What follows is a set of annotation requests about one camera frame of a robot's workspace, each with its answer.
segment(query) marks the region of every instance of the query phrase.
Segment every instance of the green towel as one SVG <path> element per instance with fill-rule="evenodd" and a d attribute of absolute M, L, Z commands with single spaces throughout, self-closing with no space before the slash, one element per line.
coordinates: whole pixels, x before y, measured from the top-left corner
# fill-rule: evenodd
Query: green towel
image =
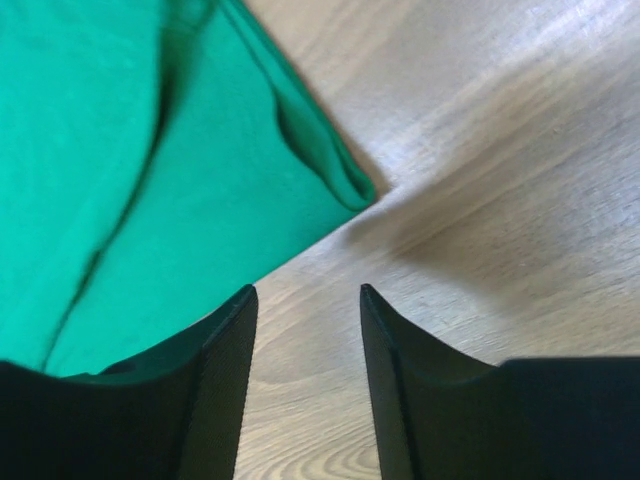
<path fill-rule="evenodd" d="M 0 357 L 96 373 L 374 198 L 239 0 L 0 3 Z"/>

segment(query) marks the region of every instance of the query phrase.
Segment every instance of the floor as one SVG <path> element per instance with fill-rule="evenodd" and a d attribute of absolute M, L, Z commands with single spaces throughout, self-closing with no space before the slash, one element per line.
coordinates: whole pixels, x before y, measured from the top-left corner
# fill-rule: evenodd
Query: floor
<path fill-rule="evenodd" d="M 365 282 L 485 361 L 640 354 L 640 3 L 248 3 L 382 195 L 258 283 L 237 478 L 380 478 Z"/>

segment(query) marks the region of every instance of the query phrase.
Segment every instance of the black object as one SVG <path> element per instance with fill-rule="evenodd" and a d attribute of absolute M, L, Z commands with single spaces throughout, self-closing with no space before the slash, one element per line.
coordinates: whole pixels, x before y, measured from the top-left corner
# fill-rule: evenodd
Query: black object
<path fill-rule="evenodd" d="M 640 358 L 493 367 L 360 302 L 385 480 L 640 479 Z"/>
<path fill-rule="evenodd" d="M 230 480 L 257 310 L 244 287 L 99 375 L 0 363 L 0 478 Z"/>

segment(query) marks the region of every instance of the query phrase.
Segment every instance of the green cloth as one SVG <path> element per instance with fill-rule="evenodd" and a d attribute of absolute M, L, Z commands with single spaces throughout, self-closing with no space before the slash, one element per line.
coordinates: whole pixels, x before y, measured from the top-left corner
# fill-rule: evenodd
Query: green cloth
<path fill-rule="evenodd" d="M 352 218 L 370 181 L 239 0 L 0 2 L 0 358 L 95 373 Z"/>

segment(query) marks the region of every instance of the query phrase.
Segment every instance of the wooden floor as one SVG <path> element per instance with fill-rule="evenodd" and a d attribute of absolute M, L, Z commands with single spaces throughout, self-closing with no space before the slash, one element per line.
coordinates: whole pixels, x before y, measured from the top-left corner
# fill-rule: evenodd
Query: wooden floor
<path fill-rule="evenodd" d="M 640 354 L 640 2 L 248 3 L 384 196 L 258 283 L 237 478 L 379 478 L 364 282 L 485 361 Z"/>

